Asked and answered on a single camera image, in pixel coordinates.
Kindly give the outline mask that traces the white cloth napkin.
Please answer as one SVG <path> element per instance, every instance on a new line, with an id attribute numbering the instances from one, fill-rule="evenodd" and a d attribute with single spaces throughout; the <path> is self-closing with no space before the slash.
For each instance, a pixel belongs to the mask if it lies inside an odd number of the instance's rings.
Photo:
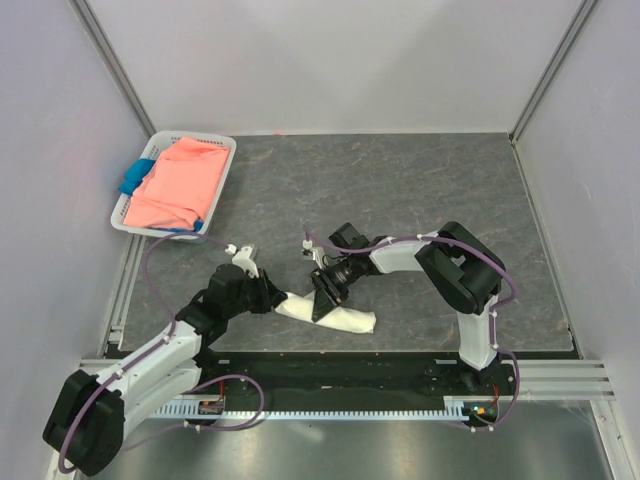
<path id="1" fill-rule="evenodd" d="M 329 328 L 354 334 L 372 334 L 376 326 L 376 315 L 373 312 L 362 312 L 350 308 L 338 307 L 318 321 L 312 320 L 314 294 L 302 297 L 291 292 L 276 308 L 275 312 L 312 326 Z"/>

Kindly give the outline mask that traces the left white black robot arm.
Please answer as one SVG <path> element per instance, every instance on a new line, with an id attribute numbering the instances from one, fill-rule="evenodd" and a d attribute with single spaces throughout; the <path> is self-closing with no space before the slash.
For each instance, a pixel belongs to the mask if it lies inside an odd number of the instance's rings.
<path id="1" fill-rule="evenodd" d="M 44 441 L 58 453 L 58 471 L 101 472 L 127 436 L 158 408 L 182 393 L 215 389 L 218 367 L 199 358 L 226 332 L 231 319 L 269 313 L 287 298 L 263 269 L 250 272 L 223 264 L 207 287 L 143 347 L 98 373 L 72 373 L 43 431 Z"/>

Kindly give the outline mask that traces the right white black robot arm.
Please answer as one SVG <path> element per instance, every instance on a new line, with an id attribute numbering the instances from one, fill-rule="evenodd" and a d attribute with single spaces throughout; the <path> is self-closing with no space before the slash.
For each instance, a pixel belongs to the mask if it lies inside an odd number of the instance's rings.
<path id="1" fill-rule="evenodd" d="M 314 323 L 342 306 L 362 277 L 423 272 L 456 312 L 460 386 L 477 394 L 493 383 L 499 365 L 494 314 L 504 264 L 461 224 L 448 222 L 429 234 L 370 239 L 347 222 L 322 246 L 307 234 L 302 248 L 317 264 L 311 273 Z"/>

